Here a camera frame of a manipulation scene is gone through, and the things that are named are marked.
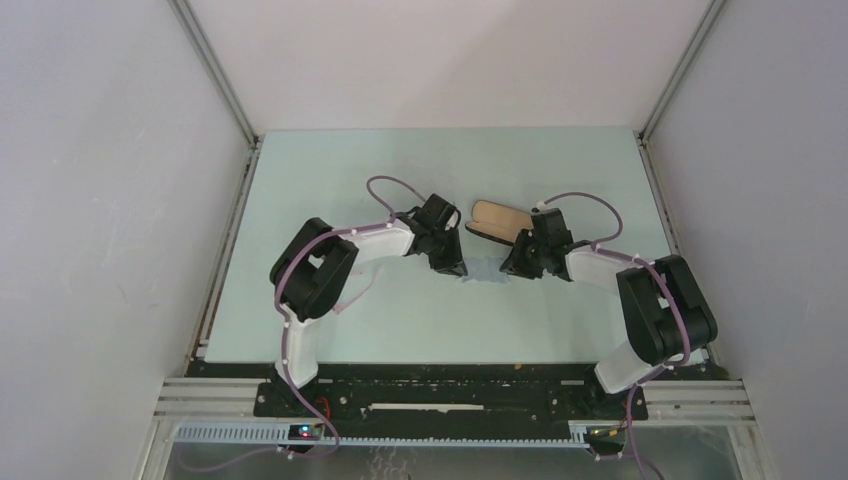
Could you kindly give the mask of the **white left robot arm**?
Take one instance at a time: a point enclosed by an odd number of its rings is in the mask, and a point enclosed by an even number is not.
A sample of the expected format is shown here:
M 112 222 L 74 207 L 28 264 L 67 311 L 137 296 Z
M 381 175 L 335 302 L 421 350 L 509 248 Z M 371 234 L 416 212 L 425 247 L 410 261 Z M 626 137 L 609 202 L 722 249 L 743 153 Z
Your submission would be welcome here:
M 354 268 L 384 258 L 427 257 L 437 274 L 463 277 L 459 209 L 437 194 L 421 206 L 393 213 L 383 222 L 337 229 L 307 220 L 274 263 L 269 280 L 274 307 L 282 316 L 281 346 L 275 368 L 285 383 L 277 402 L 292 416 L 304 416 L 316 403 L 309 384 L 318 373 L 318 319 L 339 299 Z

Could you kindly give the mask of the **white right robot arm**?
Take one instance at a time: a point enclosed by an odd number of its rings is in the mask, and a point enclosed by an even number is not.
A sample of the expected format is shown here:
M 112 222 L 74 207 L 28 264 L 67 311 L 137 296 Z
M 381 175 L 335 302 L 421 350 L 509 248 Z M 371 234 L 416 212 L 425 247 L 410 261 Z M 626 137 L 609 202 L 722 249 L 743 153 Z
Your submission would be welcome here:
M 526 279 L 550 274 L 599 287 L 620 301 L 626 340 L 593 367 L 581 392 L 591 416 L 610 416 L 622 391 L 686 363 L 717 338 L 714 315 L 683 257 L 646 260 L 598 241 L 576 241 L 558 209 L 534 211 L 509 232 L 511 251 L 501 272 Z

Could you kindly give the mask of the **black glasses case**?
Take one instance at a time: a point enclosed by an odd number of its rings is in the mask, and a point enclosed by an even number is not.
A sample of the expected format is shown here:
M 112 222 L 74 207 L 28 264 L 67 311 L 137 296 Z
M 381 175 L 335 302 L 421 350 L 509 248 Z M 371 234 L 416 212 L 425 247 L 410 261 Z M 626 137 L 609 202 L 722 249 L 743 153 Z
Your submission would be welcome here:
M 520 238 L 533 237 L 530 213 L 487 200 L 474 203 L 465 228 L 473 235 L 507 246 L 513 246 Z

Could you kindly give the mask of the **pink transparent sunglasses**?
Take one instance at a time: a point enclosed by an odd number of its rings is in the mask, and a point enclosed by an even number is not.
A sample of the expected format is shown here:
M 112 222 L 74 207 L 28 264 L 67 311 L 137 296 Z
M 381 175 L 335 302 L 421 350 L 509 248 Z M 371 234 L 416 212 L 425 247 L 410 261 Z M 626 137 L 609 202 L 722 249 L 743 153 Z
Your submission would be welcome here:
M 343 288 L 342 295 L 333 306 L 332 311 L 336 314 L 341 314 L 344 310 L 359 301 L 376 284 L 382 271 L 383 267 L 381 265 L 355 268 L 351 272 Z

